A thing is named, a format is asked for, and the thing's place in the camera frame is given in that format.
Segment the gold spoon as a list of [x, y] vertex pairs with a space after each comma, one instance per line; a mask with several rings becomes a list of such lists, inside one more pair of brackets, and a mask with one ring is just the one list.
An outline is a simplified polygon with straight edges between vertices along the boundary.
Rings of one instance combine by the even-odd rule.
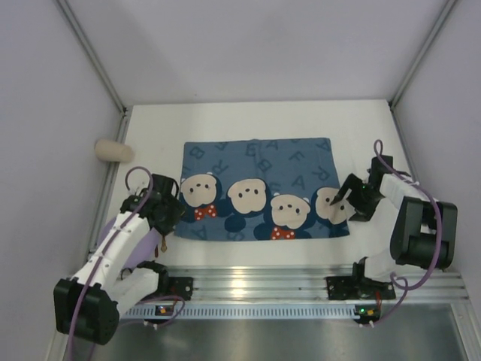
[[165, 253], [167, 251], [167, 249], [168, 249], [168, 247], [167, 247], [167, 244], [166, 244], [166, 236], [162, 235], [160, 250], [161, 250], [161, 252]]

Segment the purple plastic plate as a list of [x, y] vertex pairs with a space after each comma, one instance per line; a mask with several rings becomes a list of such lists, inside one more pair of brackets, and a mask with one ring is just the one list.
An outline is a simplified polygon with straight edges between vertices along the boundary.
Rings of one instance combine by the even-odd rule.
[[[112, 218], [100, 232], [100, 236], [95, 243], [97, 246], [109, 235], [110, 230], [116, 224], [116, 218]], [[143, 261], [153, 258], [154, 250], [161, 241], [161, 235], [155, 230], [151, 229], [136, 245], [123, 268], [136, 268], [137, 265]]]

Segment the beige cup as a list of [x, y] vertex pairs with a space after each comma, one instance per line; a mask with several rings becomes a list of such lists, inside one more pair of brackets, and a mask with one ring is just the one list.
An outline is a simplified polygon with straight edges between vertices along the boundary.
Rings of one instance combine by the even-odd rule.
[[96, 157], [105, 162], [131, 162], [135, 153], [133, 149], [117, 141], [99, 139], [94, 147]]

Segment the blue cartoon bear placemat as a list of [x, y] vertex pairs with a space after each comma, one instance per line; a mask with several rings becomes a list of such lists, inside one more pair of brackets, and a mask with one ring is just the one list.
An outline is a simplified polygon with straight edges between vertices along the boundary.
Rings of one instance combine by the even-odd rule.
[[187, 142], [176, 236], [280, 241], [349, 235], [329, 138]]

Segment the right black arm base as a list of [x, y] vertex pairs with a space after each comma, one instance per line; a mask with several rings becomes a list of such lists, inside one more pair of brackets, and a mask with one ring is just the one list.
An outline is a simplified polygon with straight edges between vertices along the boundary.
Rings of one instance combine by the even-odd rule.
[[381, 300], [396, 299], [391, 283], [353, 276], [331, 276], [325, 280], [331, 301], [376, 300], [378, 296]]

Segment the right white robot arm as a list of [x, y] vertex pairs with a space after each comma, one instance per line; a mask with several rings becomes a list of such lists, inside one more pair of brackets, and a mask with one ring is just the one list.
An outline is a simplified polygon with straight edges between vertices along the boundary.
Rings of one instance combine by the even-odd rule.
[[435, 269], [452, 264], [458, 208], [436, 200], [417, 182], [393, 168], [393, 157], [377, 155], [371, 160], [366, 182], [354, 174], [344, 181], [332, 200], [334, 205], [346, 200], [354, 209], [352, 221], [371, 220], [381, 200], [387, 199], [398, 211], [389, 241], [388, 262], [413, 265], [425, 270], [423, 277], [410, 285], [390, 271], [390, 281], [401, 290], [415, 290], [430, 278]]

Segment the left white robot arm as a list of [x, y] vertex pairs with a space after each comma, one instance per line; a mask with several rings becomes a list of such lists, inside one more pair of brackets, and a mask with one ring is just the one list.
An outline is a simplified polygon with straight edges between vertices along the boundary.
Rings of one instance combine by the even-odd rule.
[[168, 270], [150, 257], [186, 211], [178, 182], [160, 174], [125, 199], [84, 266], [53, 289], [58, 332], [105, 345], [121, 317], [143, 299], [168, 296]]

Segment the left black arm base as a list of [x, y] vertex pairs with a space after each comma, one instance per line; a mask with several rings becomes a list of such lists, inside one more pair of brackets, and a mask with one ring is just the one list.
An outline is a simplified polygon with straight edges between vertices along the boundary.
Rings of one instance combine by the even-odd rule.
[[154, 283], [154, 291], [140, 298], [141, 301], [161, 296], [179, 296], [185, 301], [192, 298], [194, 279], [191, 277], [171, 277], [160, 279]]

